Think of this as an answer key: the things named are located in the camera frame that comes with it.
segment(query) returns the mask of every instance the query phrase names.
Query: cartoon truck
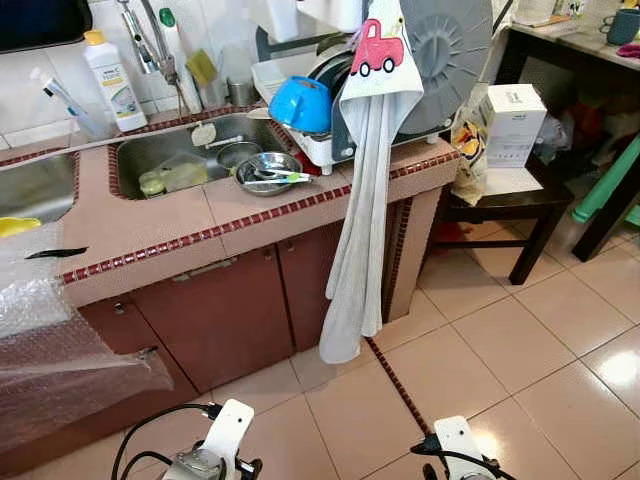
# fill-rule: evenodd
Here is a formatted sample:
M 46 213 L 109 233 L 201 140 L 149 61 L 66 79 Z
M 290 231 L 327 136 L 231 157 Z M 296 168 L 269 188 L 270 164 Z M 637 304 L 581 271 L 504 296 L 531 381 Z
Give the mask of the cartoon truck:
M 362 40 L 356 51 L 351 67 L 351 75 L 360 72 L 363 77 L 368 77 L 371 69 L 384 69 L 391 73 L 393 69 L 402 63 L 404 58 L 404 45 L 398 37 L 381 37 L 382 26 L 375 18 L 370 18 L 362 26 Z

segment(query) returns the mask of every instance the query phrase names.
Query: hanging towel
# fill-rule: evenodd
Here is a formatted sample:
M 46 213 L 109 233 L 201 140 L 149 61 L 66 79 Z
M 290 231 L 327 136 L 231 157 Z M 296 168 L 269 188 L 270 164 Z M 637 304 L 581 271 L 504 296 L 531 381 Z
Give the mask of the hanging towel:
M 351 198 L 326 296 L 320 356 L 345 363 L 382 328 L 384 229 L 391 144 L 422 98 L 398 0 L 374 0 L 360 29 L 340 111 L 357 145 Z

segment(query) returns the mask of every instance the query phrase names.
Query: white box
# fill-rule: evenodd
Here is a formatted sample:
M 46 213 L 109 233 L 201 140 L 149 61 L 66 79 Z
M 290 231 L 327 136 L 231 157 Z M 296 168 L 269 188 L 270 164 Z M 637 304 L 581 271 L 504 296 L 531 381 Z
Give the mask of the white box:
M 480 103 L 489 167 L 521 168 L 547 114 L 533 85 L 492 85 Z

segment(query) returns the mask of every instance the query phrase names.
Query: stainless steel sink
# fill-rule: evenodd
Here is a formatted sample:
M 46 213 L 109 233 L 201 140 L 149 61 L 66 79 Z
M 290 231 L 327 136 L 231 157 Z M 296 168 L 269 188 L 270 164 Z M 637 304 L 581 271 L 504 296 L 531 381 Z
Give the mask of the stainless steel sink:
M 243 135 L 245 141 L 257 143 L 263 151 L 282 151 L 280 142 L 266 120 L 251 120 L 244 113 L 232 113 L 203 123 L 213 123 L 216 126 L 216 141 Z M 217 162 L 218 152 L 223 147 L 211 150 L 194 147 L 191 143 L 192 130 L 188 128 L 159 133 L 122 143 L 117 152 L 120 193 L 130 199 L 144 199 L 138 183 L 140 175 L 153 170 L 176 154 L 205 158 L 210 182 L 229 176 L 229 172 Z
M 56 155 L 0 170 L 0 217 L 58 220 L 73 206 L 75 163 Z

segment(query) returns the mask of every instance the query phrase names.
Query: cabinet door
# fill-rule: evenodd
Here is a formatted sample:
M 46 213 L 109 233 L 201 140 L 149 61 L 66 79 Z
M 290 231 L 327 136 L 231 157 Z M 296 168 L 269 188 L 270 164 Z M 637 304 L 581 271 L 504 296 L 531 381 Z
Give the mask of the cabinet door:
M 275 247 L 131 294 L 202 393 L 293 353 Z
M 0 455 L 0 477 L 34 468 L 198 395 L 128 296 L 104 300 L 83 307 L 80 312 L 116 353 L 134 353 L 157 346 L 158 354 L 173 378 L 174 388 L 138 393 L 4 452 Z
M 316 228 L 278 243 L 296 350 L 320 341 L 329 301 L 324 292 L 338 247 L 342 222 Z

